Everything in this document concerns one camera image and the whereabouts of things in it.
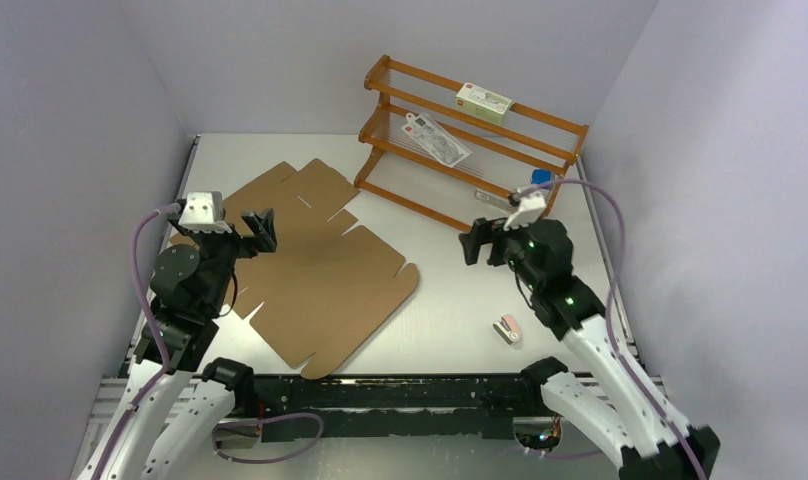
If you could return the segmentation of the brown cardboard box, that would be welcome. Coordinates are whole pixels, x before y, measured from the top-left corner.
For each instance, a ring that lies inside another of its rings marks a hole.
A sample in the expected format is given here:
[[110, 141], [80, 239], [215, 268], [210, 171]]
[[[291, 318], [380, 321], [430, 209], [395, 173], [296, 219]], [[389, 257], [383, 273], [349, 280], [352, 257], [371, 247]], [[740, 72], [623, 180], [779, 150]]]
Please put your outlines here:
[[415, 264], [346, 206], [358, 191], [313, 159], [281, 162], [224, 199], [228, 222], [248, 233], [243, 212], [273, 210], [278, 246], [236, 264], [240, 294], [204, 358], [263, 369], [271, 349], [303, 378], [332, 374], [415, 292]]

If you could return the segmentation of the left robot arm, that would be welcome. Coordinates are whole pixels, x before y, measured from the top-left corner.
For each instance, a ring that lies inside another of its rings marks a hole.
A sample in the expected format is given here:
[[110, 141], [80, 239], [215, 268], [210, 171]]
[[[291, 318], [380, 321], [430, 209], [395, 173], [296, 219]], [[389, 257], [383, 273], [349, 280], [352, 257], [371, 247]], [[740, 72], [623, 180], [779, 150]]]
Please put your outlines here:
[[[187, 244], [168, 247], [145, 283], [139, 239], [163, 217]], [[145, 326], [134, 349], [126, 390], [109, 426], [79, 473], [81, 479], [166, 479], [184, 465], [195, 443], [229, 415], [259, 410], [253, 369], [219, 357], [202, 362], [218, 331], [236, 263], [277, 249], [274, 213], [241, 215], [242, 235], [224, 211], [178, 200], [134, 227], [128, 254]]]

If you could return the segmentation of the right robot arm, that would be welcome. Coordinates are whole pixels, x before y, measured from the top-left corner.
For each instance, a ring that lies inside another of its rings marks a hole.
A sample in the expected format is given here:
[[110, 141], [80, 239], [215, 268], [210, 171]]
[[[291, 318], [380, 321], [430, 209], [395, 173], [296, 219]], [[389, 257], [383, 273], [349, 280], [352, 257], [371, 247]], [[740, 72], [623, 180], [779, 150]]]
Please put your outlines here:
[[666, 398], [606, 319], [599, 297], [573, 272], [574, 247], [564, 225], [541, 219], [506, 230], [503, 219], [475, 220], [459, 236], [464, 261], [474, 265], [484, 245], [488, 265], [514, 274], [536, 318], [549, 329], [605, 394], [590, 393], [554, 357], [526, 367], [519, 391], [530, 413], [548, 409], [567, 419], [613, 463], [621, 479], [707, 479], [720, 440], [696, 427]]

